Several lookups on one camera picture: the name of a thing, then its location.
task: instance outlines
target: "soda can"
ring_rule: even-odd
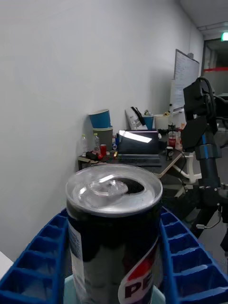
[[[160,180],[138,167],[102,164],[72,176],[66,193],[79,303],[149,304],[160,275]]]

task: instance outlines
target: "can opening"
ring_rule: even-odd
[[[127,186],[128,191],[125,194],[134,194],[144,191],[144,186],[135,180],[119,177],[115,178],[115,180],[121,181]]]

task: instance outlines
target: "can lid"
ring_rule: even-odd
[[[162,196],[162,183],[144,169],[102,164],[81,170],[66,185],[67,209],[103,217],[126,217],[153,207]]]

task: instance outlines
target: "pull tab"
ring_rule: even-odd
[[[109,197],[123,195],[128,191],[127,185],[120,180],[92,182],[89,188],[96,195]]]

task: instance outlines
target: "laptop screen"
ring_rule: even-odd
[[[158,154],[158,131],[119,131],[120,154]]]

